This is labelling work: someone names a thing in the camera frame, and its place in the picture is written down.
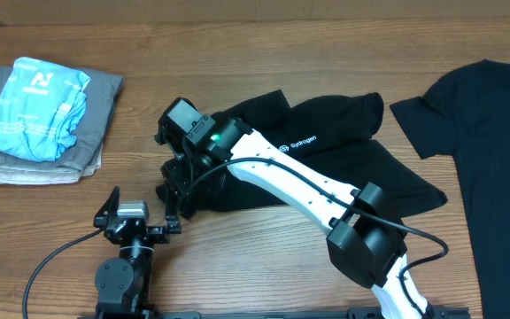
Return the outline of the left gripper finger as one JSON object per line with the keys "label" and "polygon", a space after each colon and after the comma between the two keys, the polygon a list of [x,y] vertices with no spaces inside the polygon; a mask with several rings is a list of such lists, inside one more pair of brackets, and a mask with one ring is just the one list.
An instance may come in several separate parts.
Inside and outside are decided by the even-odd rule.
{"label": "left gripper finger", "polygon": [[112,217],[117,215],[120,202],[120,187],[115,186],[109,198],[103,203],[94,216],[94,227],[105,229]]}
{"label": "left gripper finger", "polygon": [[178,193],[166,191],[166,227],[170,234],[181,234],[182,226],[179,218],[180,200]]}

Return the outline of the black polo shirt Sydrogen logo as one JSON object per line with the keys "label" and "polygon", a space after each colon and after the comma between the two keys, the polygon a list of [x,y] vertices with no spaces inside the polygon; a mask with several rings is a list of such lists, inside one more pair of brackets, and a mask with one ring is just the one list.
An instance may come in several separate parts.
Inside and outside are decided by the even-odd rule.
{"label": "black polo shirt Sydrogen logo", "polygon": [[443,206],[445,194],[395,159],[373,136],[383,122],[378,93],[313,97],[290,106],[282,91],[245,100],[213,114],[237,117],[277,149],[309,168],[362,189],[379,186],[399,217]]}

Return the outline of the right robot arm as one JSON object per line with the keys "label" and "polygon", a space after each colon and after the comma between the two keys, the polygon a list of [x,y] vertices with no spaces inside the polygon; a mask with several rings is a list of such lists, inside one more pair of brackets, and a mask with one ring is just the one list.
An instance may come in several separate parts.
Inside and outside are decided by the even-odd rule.
{"label": "right robot arm", "polygon": [[158,144],[170,146],[185,162],[183,178],[171,168],[165,181],[184,202],[201,183],[227,170],[306,216],[325,234],[330,262],[343,275],[373,291],[384,318],[431,318],[433,307],[418,292],[406,258],[405,237],[421,236],[381,212],[383,191],[364,189],[322,175],[272,146],[257,130],[237,118],[158,123]]}

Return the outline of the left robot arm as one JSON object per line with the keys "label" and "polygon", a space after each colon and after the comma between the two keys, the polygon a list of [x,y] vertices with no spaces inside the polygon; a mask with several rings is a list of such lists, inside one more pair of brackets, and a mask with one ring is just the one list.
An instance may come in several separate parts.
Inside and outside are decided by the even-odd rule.
{"label": "left robot arm", "polygon": [[161,226],[149,225],[149,217],[147,203],[122,202],[118,186],[96,213],[93,225],[119,247],[119,255],[104,261],[95,274],[96,319],[161,317],[149,298],[155,246],[169,243],[182,226],[175,214],[168,214]]}

